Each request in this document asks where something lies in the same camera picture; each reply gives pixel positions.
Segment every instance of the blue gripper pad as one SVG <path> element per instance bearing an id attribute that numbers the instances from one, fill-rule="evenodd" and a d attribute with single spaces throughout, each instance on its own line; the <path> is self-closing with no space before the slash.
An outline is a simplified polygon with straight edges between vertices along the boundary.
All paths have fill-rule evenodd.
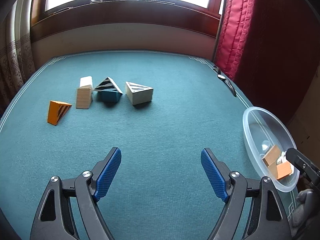
<path id="1" fill-rule="evenodd" d="M 214 193 L 218 198 L 221 198 L 225 203 L 227 203 L 229 196 L 226 191 L 226 182 L 204 149 L 201 152 L 201 164 L 207 174 Z"/>
<path id="2" fill-rule="evenodd" d="M 100 198 L 104 197 L 107 194 L 111 182 L 120 166 L 120 163 L 121 151 L 118 148 L 101 172 L 99 178 L 97 179 L 96 192 L 93 195 L 93 198 L 96 202 L 98 202 Z"/>

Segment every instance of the green felt table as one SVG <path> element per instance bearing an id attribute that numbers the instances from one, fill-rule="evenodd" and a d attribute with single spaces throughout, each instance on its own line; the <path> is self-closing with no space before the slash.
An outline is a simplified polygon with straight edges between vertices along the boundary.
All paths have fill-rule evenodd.
<path id="1" fill-rule="evenodd" d="M 205 59 L 156 51 L 94 51 L 53 58 L 16 95 L 0 124 L 0 207 L 22 239 L 29 239 L 43 191 L 53 175 L 78 176 L 115 146 L 122 162 L 98 205 L 116 240 L 207 239 L 223 202 L 201 166 L 209 147 L 231 170 L 258 179 L 243 141 L 242 115 L 252 106 L 234 97 Z M 100 102 L 76 109 L 81 77 L 106 76 L 154 88 L 151 103 Z M 57 126 L 47 123 L 50 100 L 73 106 Z M 280 196 L 287 215 L 296 189 Z M 74 217 L 87 239 L 76 200 Z M 235 239 L 241 239 L 250 199 Z"/>

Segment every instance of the window sill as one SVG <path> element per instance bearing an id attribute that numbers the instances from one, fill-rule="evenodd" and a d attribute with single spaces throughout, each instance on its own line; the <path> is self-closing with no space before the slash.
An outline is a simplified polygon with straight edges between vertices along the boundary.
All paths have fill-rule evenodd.
<path id="1" fill-rule="evenodd" d="M 31 27 L 31 42 L 66 30 L 107 23 L 146 23 L 191 30 L 216 37 L 219 17 L 156 1 L 108 1 L 51 15 Z"/>

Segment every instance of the patterned curtain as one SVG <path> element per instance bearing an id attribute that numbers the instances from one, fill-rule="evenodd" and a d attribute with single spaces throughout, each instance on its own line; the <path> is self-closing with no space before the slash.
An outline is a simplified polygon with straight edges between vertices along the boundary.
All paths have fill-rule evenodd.
<path id="1" fill-rule="evenodd" d="M 35 72 L 30 43 L 32 0 L 17 0 L 0 24 L 0 117 Z"/>

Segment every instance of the orange block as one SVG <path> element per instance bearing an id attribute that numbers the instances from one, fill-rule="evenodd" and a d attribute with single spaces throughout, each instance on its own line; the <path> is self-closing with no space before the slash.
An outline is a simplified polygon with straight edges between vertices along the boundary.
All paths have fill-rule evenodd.
<path id="1" fill-rule="evenodd" d="M 270 150 L 266 153 L 266 155 L 262 158 L 265 165 L 268 167 L 274 161 L 276 161 L 281 155 L 281 150 L 277 145 L 273 145 Z"/>
<path id="2" fill-rule="evenodd" d="M 273 163 L 271 163 L 268 166 L 268 169 L 275 178 L 278 177 L 277 161 L 274 161 Z"/>
<path id="3" fill-rule="evenodd" d="M 60 119 L 71 108 L 71 104 L 59 101 L 50 101 L 48 112 L 48 123 L 57 125 Z"/>
<path id="4" fill-rule="evenodd" d="M 283 177 L 289 175 L 291 173 L 291 165 L 288 161 L 284 163 L 280 163 L 277 165 L 277 171 L 278 171 L 278 178 L 282 179 Z"/>

